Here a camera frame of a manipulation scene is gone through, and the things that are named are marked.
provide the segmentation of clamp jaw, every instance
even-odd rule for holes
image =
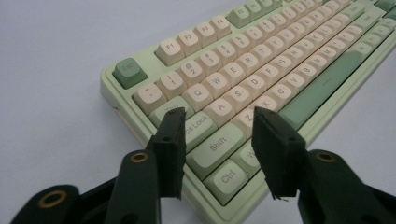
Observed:
[[[70,185],[37,193],[11,224],[161,223],[161,197],[180,199],[186,162],[184,108],[169,111],[145,150],[127,154],[117,177],[79,194]]]
[[[340,156],[307,151],[277,113],[255,108],[252,146],[274,198],[300,191],[304,223],[396,223],[395,197],[364,185]]]

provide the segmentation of mechanical keyboard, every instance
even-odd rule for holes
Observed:
[[[249,0],[111,64],[101,92],[143,146],[184,107],[183,197],[204,222],[238,223],[269,191],[253,108],[309,145],[393,50],[395,27],[394,0]]]

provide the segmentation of white surface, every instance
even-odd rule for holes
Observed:
[[[210,19],[236,0],[2,1],[0,223],[53,185],[80,192],[114,177],[141,146],[99,92],[101,70]],[[394,50],[311,148],[341,155],[361,179],[396,195]],[[163,223],[201,223],[163,200]],[[246,223],[301,223],[296,199],[267,197]]]

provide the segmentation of brass grommet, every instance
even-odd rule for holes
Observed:
[[[38,201],[38,207],[51,208],[63,202],[66,196],[67,193],[64,190],[56,189],[42,197],[40,201]]]
[[[321,161],[326,161],[326,162],[335,162],[336,158],[334,157],[334,155],[327,153],[327,152],[318,152],[316,154],[317,159],[321,160]]]
[[[148,158],[149,158],[149,155],[147,153],[139,152],[139,153],[134,154],[131,157],[131,161],[142,162],[142,161],[146,161]]]

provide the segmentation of spacebar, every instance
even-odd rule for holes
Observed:
[[[366,56],[356,50],[346,51],[278,114],[295,130],[298,130],[359,67]]]

